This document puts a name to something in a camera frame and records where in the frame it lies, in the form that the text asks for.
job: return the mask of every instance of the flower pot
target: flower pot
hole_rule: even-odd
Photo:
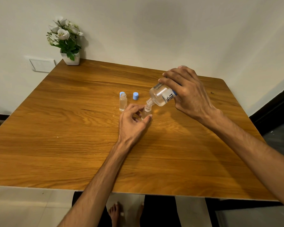
[[[80,63],[80,53],[76,53],[74,55],[75,55],[75,60],[72,61],[70,58],[67,57],[66,53],[61,53],[61,56],[62,56],[64,62],[67,65],[79,65],[79,63]]]

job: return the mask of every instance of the forearm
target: forearm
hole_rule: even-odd
[[[121,143],[113,146],[101,168],[58,226],[96,227],[98,225],[128,150],[129,148]]]
[[[200,121],[220,137],[253,171],[258,179],[284,203],[284,156],[245,132],[220,110]]]

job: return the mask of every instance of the light switch panel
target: light switch panel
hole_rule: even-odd
[[[35,72],[49,73],[56,66],[55,60],[52,59],[28,57],[28,56],[25,56],[25,58],[29,61],[31,69]]]

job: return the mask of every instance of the blue cap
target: blue cap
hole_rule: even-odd
[[[139,98],[139,93],[138,92],[134,92],[133,93],[133,99],[137,100]]]
[[[121,94],[122,94],[122,93],[125,93],[125,92],[120,92],[119,98],[121,98]]]

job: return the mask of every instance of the wooden table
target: wooden table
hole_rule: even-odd
[[[128,104],[145,104],[162,73],[62,60],[0,127],[0,185],[83,190],[117,141],[119,92],[127,93]],[[263,140],[222,79],[200,79],[217,108]],[[226,144],[174,101],[153,106],[151,125],[113,191],[275,200]]]

